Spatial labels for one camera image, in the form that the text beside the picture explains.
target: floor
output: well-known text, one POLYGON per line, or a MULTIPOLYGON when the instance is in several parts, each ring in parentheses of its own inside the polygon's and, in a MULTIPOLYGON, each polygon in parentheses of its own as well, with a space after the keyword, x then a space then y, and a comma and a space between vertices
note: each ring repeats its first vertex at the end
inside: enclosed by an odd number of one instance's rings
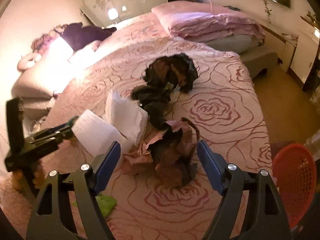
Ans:
POLYGON ((278 65, 253 79, 270 142, 294 140, 304 144, 318 129, 320 115, 292 77, 278 65))

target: bed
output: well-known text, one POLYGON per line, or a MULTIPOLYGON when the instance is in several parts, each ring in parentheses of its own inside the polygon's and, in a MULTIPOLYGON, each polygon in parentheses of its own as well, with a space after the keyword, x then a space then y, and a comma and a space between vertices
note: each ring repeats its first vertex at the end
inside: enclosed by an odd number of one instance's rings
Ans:
MULTIPOLYGON (((214 152, 241 169, 263 168, 271 172, 267 128, 249 71, 239 55, 169 37, 152 13, 136 17, 103 41, 96 52, 90 52, 90 62, 84 64, 94 64, 67 85, 42 128, 67 122, 86 109, 103 115, 110 89, 128 97, 134 87, 144 84, 141 75, 148 64, 160 56, 180 52, 193 59, 199 78, 190 93, 173 93, 166 118, 189 118, 214 152)), ((151 126, 147 127, 145 141, 154 133, 151 126)), ((53 169, 64 173, 91 161, 92 156, 83 146, 65 141, 58 151, 43 159, 43 166, 46 173, 53 169)), ((123 175, 117 167, 104 192, 117 200, 106 219, 115 238, 201 239, 221 197, 212 190, 196 155, 194 162, 199 166, 196 178, 181 189, 164 188, 152 173, 123 175)), ((10 179, 3 181, 0 189, 5 215, 25 237, 31 205, 12 189, 10 179)), ((241 229, 246 200, 244 195, 233 236, 241 229)), ((75 206, 72 211, 78 232, 84 236, 75 206)))
POLYGON ((68 82, 77 75, 77 72, 88 68, 120 48, 154 38, 180 36, 186 40, 203 42, 216 50, 234 51, 241 54, 241 60, 248 67, 252 78, 262 69, 277 62, 275 52, 265 46, 257 48, 263 42, 264 37, 261 26, 247 15, 221 6, 211 8, 210 5, 204 3, 175 1, 156 6, 150 13, 109 27, 114 26, 118 29, 117 34, 105 39, 101 44, 93 42, 77 51, 69 60, 65 59, 64 62, 58 64, 56 58, 52 58, 47 51, 34 67, 26 70, 20 76, 12 88, 12 94, 31 102, 26 105, 25 111, 30 120, 37 121, 48 113, 52 107, 53 94, 62 92, 68 82), (195 15, 197 18, 212 17, 212 12, 217 15, 228 15, 227 20, 219 17, 214 19, 218 23, 218 26, 215 27, 218 29, 217 32, 202 32, 198 35, 199 29, 207 29, 207 26, 201 21, 192 21, 192 27, 196 28, 190 29, 187 26, 187 28, 174 32, 175 25, 181 25, 179 22, 181 20, 176 17, 177 15, 185 15, 185 18, 182 19, 184 23, 195 15))

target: paper towel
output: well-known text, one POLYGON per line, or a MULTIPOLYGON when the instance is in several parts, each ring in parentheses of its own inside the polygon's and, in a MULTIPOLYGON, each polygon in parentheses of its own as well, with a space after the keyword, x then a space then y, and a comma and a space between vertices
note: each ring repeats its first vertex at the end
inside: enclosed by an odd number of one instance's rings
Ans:
POLYGON ((109 92, 105 111, 103 119, 138 146, 146 131, 148 113, 116 91, 109 92))
POLYGON ((76 120, 72 131, 92 156, 106 153, 113 141, 120 143, 121 154, 127 153, 132 146, 115 127, 89 109, 76 120))

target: cabinet door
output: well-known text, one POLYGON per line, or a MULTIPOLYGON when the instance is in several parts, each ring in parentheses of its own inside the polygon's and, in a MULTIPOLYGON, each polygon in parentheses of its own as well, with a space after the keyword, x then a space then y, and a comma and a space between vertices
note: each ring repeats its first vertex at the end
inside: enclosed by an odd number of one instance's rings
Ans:
POLYGON ((317 50, 318 44, 307 35, 300 32, 298 46, 290 68, 297 74, 303 83, 306 82, 311 71, 317 50))
POLYGON ((111 0, 83 0, 84 4, 87 8, 92 11, 95 17, 103 24, 104 27, 109 26, 110 24, 114 24, 114 20, 110 20, 108 16, 108 11, 111 8, 114 8, 114 5, 111 0))
POLYGON ((286 42, 284 47, 283 57, 282 57, 283 64, 280 64, 280 67, 286 72, 290 67, 295 49, 296 47, 293 46, 290 42, 288 41, 286 42))
POLYGON ((282 60, 285 43, 267 31, 265 32, 265 35, 265 45, 267 45, 270 49, 273 49, 278 54, 278 57, 282 60))

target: red basket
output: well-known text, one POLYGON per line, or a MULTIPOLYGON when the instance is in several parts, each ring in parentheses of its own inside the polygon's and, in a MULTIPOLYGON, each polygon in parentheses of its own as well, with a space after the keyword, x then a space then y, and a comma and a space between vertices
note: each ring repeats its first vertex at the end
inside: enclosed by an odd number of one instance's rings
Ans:
POLYGON ((290 228, 294 228, 313 199, 317 179, 315 161, 303 145, 290 144, 273 159, 272 171, 290 228))

